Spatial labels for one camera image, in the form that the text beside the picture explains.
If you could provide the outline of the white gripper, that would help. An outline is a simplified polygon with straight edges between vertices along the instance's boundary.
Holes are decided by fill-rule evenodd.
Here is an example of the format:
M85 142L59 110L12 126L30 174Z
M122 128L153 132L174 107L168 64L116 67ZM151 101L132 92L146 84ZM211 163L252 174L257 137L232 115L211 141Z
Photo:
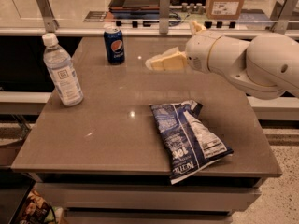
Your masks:
M149 70L177 71L188 65L194 70L208 73L208 57L221 33L206 30L205 25L189 21L192 38L186 43L185 53L178 47L171 48L162 54L145 61Z

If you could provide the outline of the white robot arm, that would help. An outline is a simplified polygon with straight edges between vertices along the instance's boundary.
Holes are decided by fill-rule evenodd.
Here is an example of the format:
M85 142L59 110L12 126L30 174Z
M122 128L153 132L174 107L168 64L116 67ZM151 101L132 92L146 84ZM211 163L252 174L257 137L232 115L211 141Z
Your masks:
M258 35L250 41L229 37L190 22L192 37L185 50L171 48L146 60L155 71L176 71L190 66L214 73L244 93L275 99L288 92L299 97L299 43L278 33Z

